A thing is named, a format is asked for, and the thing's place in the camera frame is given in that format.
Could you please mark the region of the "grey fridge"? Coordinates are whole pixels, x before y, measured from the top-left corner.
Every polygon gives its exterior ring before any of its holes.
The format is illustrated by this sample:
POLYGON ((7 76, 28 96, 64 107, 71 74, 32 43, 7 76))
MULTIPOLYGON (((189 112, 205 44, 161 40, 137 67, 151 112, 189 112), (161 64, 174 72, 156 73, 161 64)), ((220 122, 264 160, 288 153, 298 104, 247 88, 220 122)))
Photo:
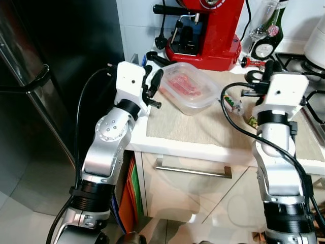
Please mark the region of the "grey fridge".
MULTIPOLYGON (((71 124, 69 149, 84 154, 93 126, 116 94, 113 67, 124 60, 116 0, 18 0, 36 28, 41 51, 55 67, 56 81, 71 124)), ((20 155, 0 132, 0 166, 18 167, 35 157, 20 155)), ((53 152, 43 157, 63 158, 53 152)))

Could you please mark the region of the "black portafilter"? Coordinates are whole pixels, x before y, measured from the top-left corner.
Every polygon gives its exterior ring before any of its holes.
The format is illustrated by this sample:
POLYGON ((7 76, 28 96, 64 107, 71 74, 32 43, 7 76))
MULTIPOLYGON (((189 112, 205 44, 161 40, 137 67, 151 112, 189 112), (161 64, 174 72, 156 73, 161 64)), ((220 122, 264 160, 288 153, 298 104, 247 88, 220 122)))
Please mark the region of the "black portafilter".
POLYGON ((176 61, 171 61, 171 60, 164 58, 162 56, 158 56, 158 52, 156 52, 156 51, 147 52, 146 59, 153 61, 154 63, 158 64, 160 67, 167 67, 169 65, 176 63, 176 61))

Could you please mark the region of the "dark green labelled bottle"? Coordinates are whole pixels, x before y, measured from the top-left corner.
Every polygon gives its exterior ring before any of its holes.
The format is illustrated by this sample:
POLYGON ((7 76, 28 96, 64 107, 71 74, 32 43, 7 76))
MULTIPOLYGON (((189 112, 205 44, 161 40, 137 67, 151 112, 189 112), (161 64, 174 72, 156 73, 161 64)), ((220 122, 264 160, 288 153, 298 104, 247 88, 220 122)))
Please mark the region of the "dark green labelled bottle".
POLYGON ((269 8, 265 8, 263 21, 254 30, 251 57, 264 60, 276 51, 284 38, 281 23, 288 3, 289 0, 270 0, 270 9, 273 11, 269 12, 269 8))

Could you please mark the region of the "small red silver tamper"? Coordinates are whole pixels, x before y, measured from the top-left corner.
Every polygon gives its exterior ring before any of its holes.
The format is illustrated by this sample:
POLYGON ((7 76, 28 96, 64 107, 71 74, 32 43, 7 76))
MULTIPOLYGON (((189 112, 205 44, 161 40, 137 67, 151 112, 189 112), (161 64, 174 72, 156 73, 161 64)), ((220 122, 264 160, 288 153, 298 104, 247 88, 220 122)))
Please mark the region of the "small red silver tamper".
POLYGON ((266 61, 258 60, 250 56, 244 56, 241 59, 241 67, 243 68, 264 68, 266 66, 266 61))

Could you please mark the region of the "clear plastic meat container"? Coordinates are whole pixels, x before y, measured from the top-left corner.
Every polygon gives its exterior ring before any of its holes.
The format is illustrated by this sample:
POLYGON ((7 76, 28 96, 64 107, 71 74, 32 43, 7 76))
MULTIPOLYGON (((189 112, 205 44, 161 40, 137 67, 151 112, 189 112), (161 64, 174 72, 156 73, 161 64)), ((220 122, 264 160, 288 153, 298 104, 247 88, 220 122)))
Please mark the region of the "clear plastic meat container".
POLYGON ((183 114, 195 115, 220 98, 223 86, 189 63, 174 63, 161 70, 158 91, 183 114))

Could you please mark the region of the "clear wine glass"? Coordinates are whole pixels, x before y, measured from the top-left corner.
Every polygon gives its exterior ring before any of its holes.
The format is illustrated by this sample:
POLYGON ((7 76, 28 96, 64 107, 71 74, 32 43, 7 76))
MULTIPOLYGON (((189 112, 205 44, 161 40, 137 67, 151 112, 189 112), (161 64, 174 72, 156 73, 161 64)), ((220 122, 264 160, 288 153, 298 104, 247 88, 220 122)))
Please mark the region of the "clear wine glass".
POLYGON ((279 0, 262 0, 251 19, 248 36, 251 41, 257 42, 268 35, 270 20, 279 5, 279 0))

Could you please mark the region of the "white cooker pot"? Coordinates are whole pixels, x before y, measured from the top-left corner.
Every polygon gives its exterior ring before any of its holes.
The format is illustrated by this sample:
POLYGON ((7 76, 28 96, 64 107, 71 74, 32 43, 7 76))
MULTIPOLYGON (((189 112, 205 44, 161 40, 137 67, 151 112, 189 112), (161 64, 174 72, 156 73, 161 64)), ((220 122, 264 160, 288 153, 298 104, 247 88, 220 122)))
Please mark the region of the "white cooker pot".
POLYGON ((325 69, 325 16, 323 15, 313 29, 306 45, 304 54, 309 62, 316 67, 325 69))

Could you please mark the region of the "beige placemat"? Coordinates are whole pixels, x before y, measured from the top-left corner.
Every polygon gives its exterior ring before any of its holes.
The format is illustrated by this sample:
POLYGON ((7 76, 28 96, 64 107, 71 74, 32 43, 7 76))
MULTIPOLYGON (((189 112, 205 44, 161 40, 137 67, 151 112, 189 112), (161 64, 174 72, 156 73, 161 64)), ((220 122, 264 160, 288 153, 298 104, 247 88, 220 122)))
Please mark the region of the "beige placemat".
MULTIPOLYGON (((243 74, 206 70, 202 72, 219 87, 230 83, 246 82, 243 74)), ((234 96, 235 100, 242 101, 245 115, 251 115, 257 98, 239 99, 241 89, 241 87, 234 87, 227 92, 234 96)), ((162 142, 161 145, 169 148, 169 152, 157 152, 158 154, 170 154, 172 149, 180 149, 189 152, 174 152, 172 155, 210 161, 225 160, 239 164, 251 162, 253 166, 257 165, 251 149, 253 139, 237 131, 228 123, 218 102, 214 102, 211 107, 195 115, 186 115, 160 91, 155 95, 155 99, 162 102, 162 107, 153 108, 149 114, 146 135, 180 142, 162 142)), ((299 125, 296 144, 300 162, 304 166, 307 166, 307 160, 324 162, 323 150, 302 111, 292 120, 297 121, 299 125)))

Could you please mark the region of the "red coffee machine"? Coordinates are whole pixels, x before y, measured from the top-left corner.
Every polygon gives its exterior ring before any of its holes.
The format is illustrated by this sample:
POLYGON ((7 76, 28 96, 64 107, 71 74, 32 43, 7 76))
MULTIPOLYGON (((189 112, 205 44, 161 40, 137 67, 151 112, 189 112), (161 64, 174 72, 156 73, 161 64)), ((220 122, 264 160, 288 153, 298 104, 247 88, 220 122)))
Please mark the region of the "red coffee machine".
POLYGON ((172 62, 184 62, 203 70, 230 71, 241 54, 236 29, 244 0, 176 0, 178 7, 155 5, 155 14, 192 16, 201 23, 200 34, 188 33, 188 26, 176 31, 165 46, 172 62))

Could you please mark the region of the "orange green blue board stack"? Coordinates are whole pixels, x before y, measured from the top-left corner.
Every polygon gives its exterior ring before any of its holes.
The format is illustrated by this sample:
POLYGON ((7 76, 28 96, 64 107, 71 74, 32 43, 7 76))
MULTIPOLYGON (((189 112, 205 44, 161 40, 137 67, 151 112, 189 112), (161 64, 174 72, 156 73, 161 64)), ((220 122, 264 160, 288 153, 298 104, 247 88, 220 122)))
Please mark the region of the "orange green blue board stack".
POLYGON ((139 223, 141 214, 141 205, 137 198, 133 176, 135 170, 135 160, 130 158, 126 164, 128 171, 124 176, 124 186, 121 187, 121 198, 118 200, 117 207, 118 225, 123 230, 124 234, 135 231, 139 223))

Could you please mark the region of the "cream kitchen cabinet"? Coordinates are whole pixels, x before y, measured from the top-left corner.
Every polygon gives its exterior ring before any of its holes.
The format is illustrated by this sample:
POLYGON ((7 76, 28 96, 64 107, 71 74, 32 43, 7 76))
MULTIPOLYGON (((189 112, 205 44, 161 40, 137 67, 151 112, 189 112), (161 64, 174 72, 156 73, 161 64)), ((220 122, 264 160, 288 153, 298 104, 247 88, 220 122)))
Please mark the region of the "cream kitchen cabinet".
POLYGON ((257 167, 194 160, 146 152, 135 153, 144 216, 232 229, 263 231, 264 207, 257 167))

